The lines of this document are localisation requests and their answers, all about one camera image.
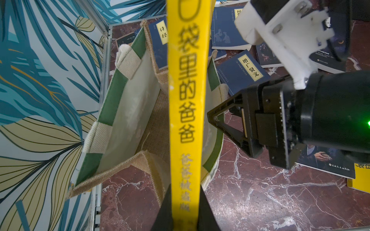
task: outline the green fabric trim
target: green fabric trim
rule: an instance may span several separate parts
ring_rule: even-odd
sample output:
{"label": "green fabric trim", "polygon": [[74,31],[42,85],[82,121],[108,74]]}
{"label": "green fabric trim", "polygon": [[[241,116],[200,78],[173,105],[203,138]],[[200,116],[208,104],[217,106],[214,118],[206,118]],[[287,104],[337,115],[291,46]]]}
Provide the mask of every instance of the green fabric trim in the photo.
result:
{"label": "green fabric trim", "polygon": [[[216,89],[218,85],[221,84],[220,78],[218,77],[215,62],[213,61],[213,58],[211,59],[211,62],[209,64],[208,70],[208,82],[209,86],[211,87],[211,91]],[[223,114],[219,115],[218,118],[220,120],[223,120]],[[210,154],[207,161],[203,164],[203,167],[208,171],[211,172],[213,166],[215,165],[217,158],[221,152],[222,148],[222,142],[223,142],[223,133],[222,131],[217,129],[217,136],[216,136],[216,143],[215,147],[213,147],[212,153]]]}
{"label": "green fabric trim", "polygon": [[[144,56],[145,51],[147,50],[144,30],[140,30],[139,34],[132,43],[131,48],[135,51],[140,59]],[[114,118],[127,81],[128,79],[126,76],[116,69],[109,85],[103,107],[101,108],[98,122],[113,126]]]}
{"label": "green fabric trim", "polygon": [[113,126],[114,118],[120,104],[123,89],[128,81],[118,69],[114,72],[107,96],[101,108],[98,122]]}
{"label": "green fabric trim", "polygon": [[[219,119],[223,120],[223,114],[219,115]],[[213,166],[215,165],[218,155],[220,155],[221,148],[222,148],[222,142],[223,142],[223,133],[219,129],[217,129],[217,136],[216,136],[216,143],[215,147],[212,150],[212,153],[210,154],[207,161],[203,164],[203,167],[208,171],[211,172]]]}
{"label": "green fabric trim", "polygon": [[213,91],[218,85],[221,84],[213,58],[209,64],[207,74],[208,74],[209,86],[211,87],[211,91]]}
{"label": "green fabric trim", "polygon": [[145,32],[144,29],[142,29],[139,31],[135,40],[131,44],[131,48],[135,51],[135,53],[139,56],[140,59],[142,59],[142,57],[145,54],[145,51],[147,50],[146,41],[147,40],[145,39]]}
{"label": "green fabric trim", "polygon": [[78,174],[76,186],[81,182],[92,177],[99,167],[102,153],[87,153],[84,162],[82,163],[81,170]]}

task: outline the book title label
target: book title label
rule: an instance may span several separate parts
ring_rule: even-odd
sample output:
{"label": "book title label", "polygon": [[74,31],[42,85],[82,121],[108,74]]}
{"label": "book title label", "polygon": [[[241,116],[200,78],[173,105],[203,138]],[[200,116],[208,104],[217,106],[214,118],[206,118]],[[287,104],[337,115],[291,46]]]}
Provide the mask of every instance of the book title label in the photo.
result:
{"label": "book title label", "polygon": [[254,81],[257,81],[263,77],[263,74],[259,72],[259,70],[256,68],[256,66],[254,66],[247,55],[241,56],[240,58],[238,58],[238,60]]}
{"label": "book title label", "polygon": [[159,23],[157,23],[157,29],[159,36],[161,37],[162,44],[164,45],[168,43],[168,32],[164,21],[160,21]]}
{"label": "book title label", "polygon": [[242,9],[243,8],[234,10],[235,11],[235,18],[242,12]]}

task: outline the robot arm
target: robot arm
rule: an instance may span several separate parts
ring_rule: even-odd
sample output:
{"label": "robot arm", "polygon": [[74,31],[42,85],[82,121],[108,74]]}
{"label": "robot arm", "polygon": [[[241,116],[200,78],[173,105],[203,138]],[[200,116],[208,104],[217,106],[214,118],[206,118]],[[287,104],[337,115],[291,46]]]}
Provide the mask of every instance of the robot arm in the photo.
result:
{"label": "robot arm", "polygon": [[[309,55],[334,35],[323,29],[325,11],[308,0],[251,0],[235,20],[250,44],[263,40],[290,76],[252,85],[208,112],[221,129],[253,158],[269,149],[271,164],[289,169],[304,144],[340,149],[358,163],[370,163],[370,72],[325,76]],[[218,116],[229,110],[242,118],[244,132]]]}
{"label": "robot arm", "polygon": [[323,29],[325,11],[302,17],[311,7],[309,0],[251,0],[235,19],[245,41],[268,44],[292,76],[296,90],[305,89],[310,75],[317,72],[310,54],[325,48],[326,40],[334,36],[333,29]]}

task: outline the yellow book cover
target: yellow book cover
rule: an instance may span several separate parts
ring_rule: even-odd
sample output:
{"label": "yellow book cover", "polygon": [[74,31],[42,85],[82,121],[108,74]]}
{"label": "yellow book cover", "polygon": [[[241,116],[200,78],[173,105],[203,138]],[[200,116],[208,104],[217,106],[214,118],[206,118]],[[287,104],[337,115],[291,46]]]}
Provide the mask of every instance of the yellow book cover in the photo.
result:
{"label": "yellow book cover", "polygon": [[370,164],[354,164],[356,179],[347,179],[347,186],[370,193]]}

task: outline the white robot arm bracket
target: white robot arm bracket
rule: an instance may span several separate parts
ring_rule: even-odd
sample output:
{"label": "white robot arm bracket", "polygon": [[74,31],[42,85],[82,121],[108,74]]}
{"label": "white robot arm bracket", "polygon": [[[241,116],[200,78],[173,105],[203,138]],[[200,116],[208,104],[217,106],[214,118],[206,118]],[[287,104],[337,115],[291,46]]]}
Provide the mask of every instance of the white robot arm bracket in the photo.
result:
{"label": "white robot arm bracket", "polygon": [[324,30],[325,11],[313,11],[309,0],[251,0],[235,19],[243,39],[252,45],[263,41],[284,64],[296,90],[305,89],[308,78],[317,72],[309,56],[327,46],[333,29]]}

